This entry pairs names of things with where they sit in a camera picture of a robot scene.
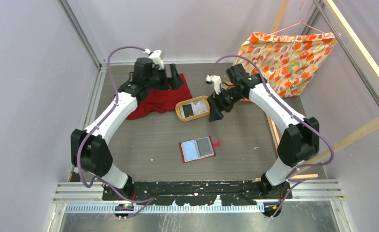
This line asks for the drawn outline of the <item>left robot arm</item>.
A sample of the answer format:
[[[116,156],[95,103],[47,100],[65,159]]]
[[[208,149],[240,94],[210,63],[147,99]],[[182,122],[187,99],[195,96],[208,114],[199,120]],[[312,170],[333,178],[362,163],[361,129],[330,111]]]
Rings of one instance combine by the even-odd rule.
[[[85,129],[71,133],[71,162],[109,186],[121,200],[132,196],[132,177],[113,163],[108,144],[123,121],[148,97],[153,89],[168,90],[166,71],[158,58],[138,58],[130,78],[117,89],[105,111]]]

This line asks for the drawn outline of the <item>red card holder wallet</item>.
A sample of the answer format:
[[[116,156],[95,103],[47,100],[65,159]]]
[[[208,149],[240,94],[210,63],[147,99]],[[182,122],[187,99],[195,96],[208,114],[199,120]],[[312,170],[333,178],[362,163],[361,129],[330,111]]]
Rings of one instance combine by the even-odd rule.
[[[214,157],[220,145],[221,140],[213,142],[211,136],[178,143],[183,163]]]

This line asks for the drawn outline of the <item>yellow oval tray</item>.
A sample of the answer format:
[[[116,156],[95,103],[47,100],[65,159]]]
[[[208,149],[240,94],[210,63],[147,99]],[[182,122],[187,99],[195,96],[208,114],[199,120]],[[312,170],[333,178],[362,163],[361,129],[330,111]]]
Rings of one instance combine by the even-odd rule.
[[[195,120],[210,114],[207,96],[199,96],[176,104],[175,111],[182,122]]]

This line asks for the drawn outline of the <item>white VIP card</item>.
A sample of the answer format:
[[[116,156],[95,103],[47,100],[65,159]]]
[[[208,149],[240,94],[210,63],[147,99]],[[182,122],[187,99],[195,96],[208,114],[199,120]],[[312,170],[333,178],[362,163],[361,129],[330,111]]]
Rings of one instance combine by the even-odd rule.
[[[209,113],[208,103],[204,100],[193,101],[190,103],[192,116],[201,115],[204,113]]]

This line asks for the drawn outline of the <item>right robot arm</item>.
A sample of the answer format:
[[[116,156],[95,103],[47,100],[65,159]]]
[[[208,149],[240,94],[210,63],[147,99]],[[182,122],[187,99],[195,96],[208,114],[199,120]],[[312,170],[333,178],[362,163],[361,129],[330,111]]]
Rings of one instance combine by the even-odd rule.
[[[208,120],[214,122],[223,119],[223,112],[230,112],[242,98],[247,98],[270,116],[282,131],[282,136],[277,146],[278,158],[261,176],[260,190],[264,197],[273,198],[286,185],[293,169],[303,165],[304,161],[319,151],[319,122],[287,105],[261,72],[248,74],[241,64],[230,67],[226,72],[232,83],[232,87],[227,89],[222,88],[220,76],[206,76],[206,84],[214,88],[214,92],[206,99]]]

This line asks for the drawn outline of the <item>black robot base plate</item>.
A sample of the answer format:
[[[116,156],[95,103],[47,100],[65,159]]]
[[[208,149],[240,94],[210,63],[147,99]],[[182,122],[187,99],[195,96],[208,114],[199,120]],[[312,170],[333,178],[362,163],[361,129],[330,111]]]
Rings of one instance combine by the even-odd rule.
[[[286,196],[290,184],[265,187],[252,180],[240,181],[136,181],[127,183],[119,192],[134,201],[153,198],[152,205],[184,206],[212,205],[220,201],[223,206],[254,205],[257,200],[280,201]]]

